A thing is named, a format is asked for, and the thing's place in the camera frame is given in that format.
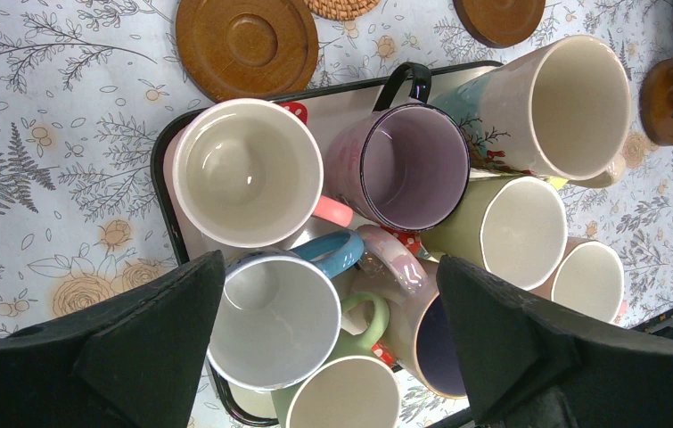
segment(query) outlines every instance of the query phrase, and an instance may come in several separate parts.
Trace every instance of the tray rim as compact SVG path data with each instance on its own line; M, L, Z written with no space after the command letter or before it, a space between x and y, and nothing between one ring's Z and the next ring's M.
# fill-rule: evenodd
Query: tray rim
M454 73L458 71L472 70L479 67L501 67L504 65L501 62L497 61L478 61L478 62L466 62L463 64L449 65L446 67L439 67L431 70L432 76L438 76L448 73ZM310 98L316 98L319 96L325 95L334 95L340 94L343 92L351 92L359 89L365 89L368 87L382 86L389 80L389 77L385 78L371 78L367 80L359 80L357 82L343 83L334 86L320 87L316 89L308 89L300 92L277 95L265 98L266 101L272 103L288 103L288 102L297 102L301 100L307 100ZM173 202L170 200L168 194L168 185L165 179L163 172L163 163L165 161L166 152L168 151L168 146L170 145L173 138L187 125L189 125L194 118L197 117L201 112L207 109L196 109L193 111L188 111L181 114L177 118L171 120L163 129L160 131L160 134L155 139L155 143L152 146L152 155L150 158L150 174L152 176L152 186L155 189L155 194L158 200L158 205L160 207L160 213L162 214L163 221L166 224L168 230L168 237L171 241L171 246L173 252L176 255L176 263L183 265L190 261L189 252L186 249L184 243L184 236L181 233L181 229L178 225L178 219L176 217L176 212L173 207ZM231 394L231 391L228 389L228 385L225 384L225 380L221 379L220 376L216 373L212 367L209 367L209 375L213 376L214 383L217 388L218 398L220 399L221 404L223 405L226 412L237 422L246 424L248 426L272 426L278 424L277 419L263 418L259 416L252 415L242 409L234 400L234 396ZM469 408L461 410L447 416L446 418L439 421L442 423L444 420L449 419L454 415L460 415L464 413L466 416L470 414Z

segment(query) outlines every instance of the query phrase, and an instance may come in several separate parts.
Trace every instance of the light green mug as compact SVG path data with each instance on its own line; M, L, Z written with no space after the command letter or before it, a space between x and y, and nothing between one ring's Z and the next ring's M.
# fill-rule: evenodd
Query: light green mug
M271 392L281 428L397 426L399 384L372 352L389 324L389 305L378 294L359 292L341 301L342 312L372 301L373 320L356 336L339 333L333 352L307 380Z
M461 257L523 290L541 285L567 244L562 198L534 177L471 181L459 207L421 233L431 252Z

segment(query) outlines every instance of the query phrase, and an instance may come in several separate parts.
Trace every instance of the black mug handle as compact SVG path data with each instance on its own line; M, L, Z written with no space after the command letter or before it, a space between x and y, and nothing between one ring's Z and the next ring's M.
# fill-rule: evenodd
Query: black mug handle
M427 103L428 97L431 95L431 71L428 70L428 67L416 62L403 62L389 76L381 94L378 95L378 101L375 102L373 111L388 110L410 74L412 74L412 88L409 97Z

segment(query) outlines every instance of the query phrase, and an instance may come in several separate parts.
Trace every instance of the wicker coaster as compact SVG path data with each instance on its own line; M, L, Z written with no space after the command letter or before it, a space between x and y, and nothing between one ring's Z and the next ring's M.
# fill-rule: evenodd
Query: wicker coaster
M673 145L673 58L651 68L640 93L645 133L658 145Z
M351 21L368 13L381 0L305 0L310 10L334 21Z
M317 63L317 30L302 0L182 0L178 53L219 102L303 90Z

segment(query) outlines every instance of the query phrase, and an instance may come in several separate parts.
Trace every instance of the blue mug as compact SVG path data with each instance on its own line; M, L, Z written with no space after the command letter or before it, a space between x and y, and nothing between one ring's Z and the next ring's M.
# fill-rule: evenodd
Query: blue mug
M364 250L357 233L343 230L290 251L265 248L233 260L210 336L213 368L256 391L282 389L313 374L341 329L331 278Z

